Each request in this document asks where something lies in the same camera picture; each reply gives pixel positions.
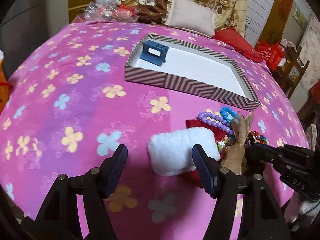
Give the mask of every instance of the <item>white pillow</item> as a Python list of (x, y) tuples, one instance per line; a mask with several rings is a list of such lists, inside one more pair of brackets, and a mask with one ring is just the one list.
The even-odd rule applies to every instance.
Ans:
[(189, 0), (172, 0), (165, 25), (211, 38), (214, 36), (214, 10)]

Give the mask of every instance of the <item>bedding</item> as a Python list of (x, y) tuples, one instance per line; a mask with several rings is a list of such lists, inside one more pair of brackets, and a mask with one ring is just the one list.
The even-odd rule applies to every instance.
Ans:
[[(252, 130), (263, 133), (271, 146), (308, 147), (291, 104), (265, 70), (265, 62), (254, 63), (224, 42), (166, 26), (71, 24), (36, 49), (12, 75), (13, 90), (0, 115), (0, 183), (31, 218), (60, 173), (82, 175), (123, 143), (129, 149), (128, 161), (115, 193), (105, 201), (118, 238), (203, 238), (215, 200), (178, 176), (157, 176), (147, 143), (152, 135), (185, 129), (186, 120), (199, 112), (218, 112), (225, 104), (125, 82), (125, 62), (147, 33), (189, 41), (234, 59), (261, 101)], [(269, 164), (264, 178), (283, 205), (293, 191)], [(239, 195), (230, 239), (237, 239), (242, 202)], [(86, 236), (80, 197), (78, 206)]]

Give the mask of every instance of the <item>red cloth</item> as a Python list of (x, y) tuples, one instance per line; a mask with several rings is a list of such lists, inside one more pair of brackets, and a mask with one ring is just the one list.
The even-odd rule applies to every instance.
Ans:
[(212, 38), (229, 44), (235, 51), (254, 62), (263, 61), (259, 53), (233, 28), (217, 31)]
[[(221, 129), (219, 129), (217, 127), (213, 127), (211, 125), (208, 125), (208, 124), (201, 122), (199, 120), (186, 120), (186, 127), (187, 128), (205, 127), (214, 133), (214, 138), (215, 138), (216, 142), (221, 141), (227, 134), (226, 132), (222, 131)], [(180, 174), (179, 176), (185, 182), (192, 184), (192, 185), (195, 185), (199, 188), (203, 188), (201, 180), (200, 180), (200, 176), (199, 176), (199, 173), (197, 170), (185, 172), (185, 173)]]

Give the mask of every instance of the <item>beaded bracelet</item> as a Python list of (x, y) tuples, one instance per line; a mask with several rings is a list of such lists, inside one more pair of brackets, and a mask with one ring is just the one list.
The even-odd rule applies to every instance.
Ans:
[(225, 131), (228, 136), (231, 136), (234, 134), (233, 130), (230, 128), (231, 127), (230, 121), (228, 122), (222, 116), (215, 115), (210, 112), (201, 112), (198, 114), (198, 119), (208, 125), (212, 125), (213, 127), (220, 128), (221, 130)]

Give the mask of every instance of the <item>blue plastic object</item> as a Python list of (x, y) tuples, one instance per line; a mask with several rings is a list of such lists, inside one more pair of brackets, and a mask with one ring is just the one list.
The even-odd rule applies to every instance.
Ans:
[[(163, 62), (165, 62), (165, 56), (167, 55), (168, 46), (165, 46), (163, 44), (147, 40), (143, 44), (143, 49), (140, 58), (150, 62), (152, 64), (155, 64), (157, 66), (161, 66)], [(149, 52), (149, 49), (154, 49), (160, 52), (160, 55), (153, 54)]]

